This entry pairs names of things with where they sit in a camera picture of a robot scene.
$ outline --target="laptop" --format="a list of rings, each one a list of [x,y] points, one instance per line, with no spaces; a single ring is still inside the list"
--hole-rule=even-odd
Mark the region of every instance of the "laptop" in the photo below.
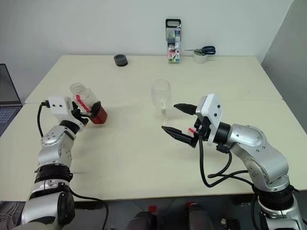
[[[6,65],[0,64],[0,137],[22,106]]]

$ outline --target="plastic packaging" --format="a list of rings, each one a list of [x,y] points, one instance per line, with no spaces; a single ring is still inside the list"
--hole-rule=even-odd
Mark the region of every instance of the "plastic packaging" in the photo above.
[[[166,19],[165,32],[168,50],[168,62],[180,62],[181,20]]]
[[[70,89],[73,94],[73,101],[78,105],[81,111],[85,113],[90,113],[93,104],[99,101],[91,89],[85,88],[81,83],[71,85]],[[103,124],[106,121],[106,118],[107,113],[102,106],[95,117],[90,117],[94,124]]]

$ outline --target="scissors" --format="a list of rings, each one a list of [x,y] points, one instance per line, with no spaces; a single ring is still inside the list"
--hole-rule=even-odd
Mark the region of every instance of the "scissors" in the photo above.
[[[204,46],[201,49],[186,49],[185,51],[197,51],[209,55],[214,55],[216,53],[214,46]]]

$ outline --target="white wall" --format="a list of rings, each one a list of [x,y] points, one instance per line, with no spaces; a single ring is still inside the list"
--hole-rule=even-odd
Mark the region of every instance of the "white wall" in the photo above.
[[[165,54],[166,18],[182,20],[183,49],[214,45],[261,62],[291,2],[0,0],[0,62],[26,97],[63,54]]]

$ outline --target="laptop keyboard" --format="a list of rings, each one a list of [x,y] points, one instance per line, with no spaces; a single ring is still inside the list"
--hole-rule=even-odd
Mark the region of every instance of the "laptop keyboard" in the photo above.
[[[15,108],[1,108],[0,109],[0,124],[6,124],[16,111]]]

